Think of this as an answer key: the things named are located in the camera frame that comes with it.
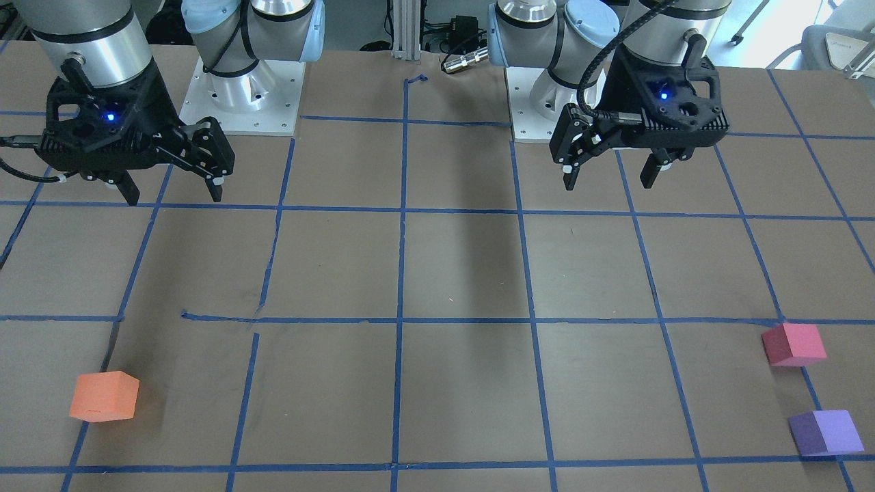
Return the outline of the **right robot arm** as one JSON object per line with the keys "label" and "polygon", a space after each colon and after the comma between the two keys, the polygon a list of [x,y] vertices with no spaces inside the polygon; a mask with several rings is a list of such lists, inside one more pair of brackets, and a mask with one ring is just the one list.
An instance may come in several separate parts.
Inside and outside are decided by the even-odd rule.
{"label": "right robot arm", "polygon": [[[135,10],[128,1],[16,1],[14,6],[57,70],[37,136],[2,146],[34,151],[56,171],[37,176],[3,163],[20,180],[56,183],[79,176],[116,188],[128,205],[140,192],[130,173],[158,164],[205,180],[222,199],[235,155],[209,114],[185,124],[176,112]],[[268,64],[315,62],[324,46],[322,1],[184,1],[181,14],[216,108],[266,109],[278,99]]]}

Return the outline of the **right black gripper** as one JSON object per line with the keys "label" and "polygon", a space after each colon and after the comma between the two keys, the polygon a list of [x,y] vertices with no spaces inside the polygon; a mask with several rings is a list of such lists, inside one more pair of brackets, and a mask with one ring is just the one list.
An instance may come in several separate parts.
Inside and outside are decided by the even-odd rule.
{"label": "right black gripper", "polygon": [[46,128],[36,148],[47,165],[109,178],[136,206],[140,190],[128,171],[156,165],[155,147],[163,141],[169,162],[203,178],[212,201],[221,202],[237,156],[217,118],[182,126],[155,60],[112,87],[92,84],[75,58],[62,63],[62,74],[48,92]]}

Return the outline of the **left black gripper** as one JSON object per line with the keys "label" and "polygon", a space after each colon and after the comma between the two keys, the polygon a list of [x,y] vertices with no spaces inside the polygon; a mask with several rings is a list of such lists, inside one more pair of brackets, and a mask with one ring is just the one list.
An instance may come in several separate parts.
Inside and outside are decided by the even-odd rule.
{"label": "left black gripper", "polygon": [[706,38],[682,40],[682,62],[654,64],[628,47],[615,51],[597,109],[632,115],[629,122],[599,119],[587,104],[565,104],[551,136],[551,156],[562,167],[563,183],[574,189],[582,164],[615,147],[651,148],[640,173],[653,187],[677,159],[674,148],[713,146],[730,131],[720,98],[718,71],[704,56]]}

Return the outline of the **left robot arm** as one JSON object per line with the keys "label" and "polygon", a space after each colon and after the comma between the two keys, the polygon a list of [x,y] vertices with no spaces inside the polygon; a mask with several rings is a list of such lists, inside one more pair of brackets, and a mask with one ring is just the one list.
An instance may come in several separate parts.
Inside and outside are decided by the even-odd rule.
{"label": "left robot arm", "polygon": [[549,149],[572,190],[590,159],[648,149],[640,174],[658,174],[730,130],[718,69],[706,52],[728,1],[497,1],[489,7],[490,62],[540,68],[559,88],[547,115]]}

